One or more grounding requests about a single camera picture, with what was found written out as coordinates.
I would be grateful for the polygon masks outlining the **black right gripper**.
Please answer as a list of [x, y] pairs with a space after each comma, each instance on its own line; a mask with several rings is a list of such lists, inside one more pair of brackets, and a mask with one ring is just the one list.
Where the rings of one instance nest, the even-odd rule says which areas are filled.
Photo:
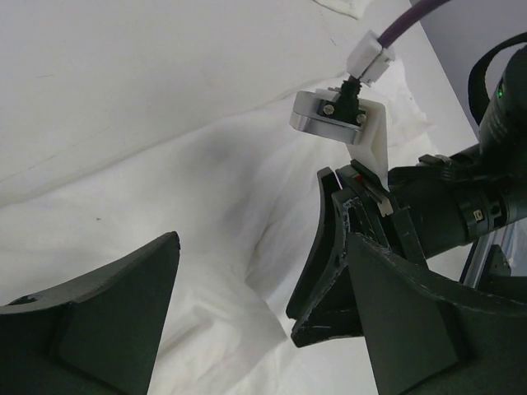
[[286, 308], [299, 348], [363, 335], [348, 268], [350, 234], [424, 263], [509, 223], [509, 179], [476, 155], [424, 155], [390, 170], [386, 187], [357, 160], [317, 177], [319, 223]]

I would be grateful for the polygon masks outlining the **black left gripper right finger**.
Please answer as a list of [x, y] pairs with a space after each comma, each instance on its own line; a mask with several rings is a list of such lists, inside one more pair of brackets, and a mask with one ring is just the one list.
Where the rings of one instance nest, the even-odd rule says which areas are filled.
[[526, 304], [461, 285], [359, 234], [348, 269], [380, 394], [524, 394]]

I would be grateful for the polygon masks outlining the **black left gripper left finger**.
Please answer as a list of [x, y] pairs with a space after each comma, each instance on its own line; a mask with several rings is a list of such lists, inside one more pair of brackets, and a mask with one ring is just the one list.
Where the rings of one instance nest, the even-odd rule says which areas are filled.
[[180, 261], [166, 233], [1, 307], [3, 394], [146, 394]]

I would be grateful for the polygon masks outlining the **plain white t-shirt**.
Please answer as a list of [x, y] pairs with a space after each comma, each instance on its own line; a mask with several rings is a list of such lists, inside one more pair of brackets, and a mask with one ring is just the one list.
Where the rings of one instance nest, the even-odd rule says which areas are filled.
[[312, 1], [4, 1], [1, 301], [169, 231], [181, 259], [152, 394], [373, 394], [362, 338], [298, 349], [285, 307], [338, 142], [297, 132], [360, 20]]

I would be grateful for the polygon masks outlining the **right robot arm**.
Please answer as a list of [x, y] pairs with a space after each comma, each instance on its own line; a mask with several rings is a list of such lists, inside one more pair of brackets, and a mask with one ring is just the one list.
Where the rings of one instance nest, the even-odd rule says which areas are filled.
[[317, 174], [315, 241], [286, 307], [291, 339], [310, 346], [362, 335], [345, 267], [351, 233], [413, 263], [471, 244], [526, 216], [526, 36], [483, 55], [468, 83], [478, 143], [391, 169], [382, 186], [360, 161]]

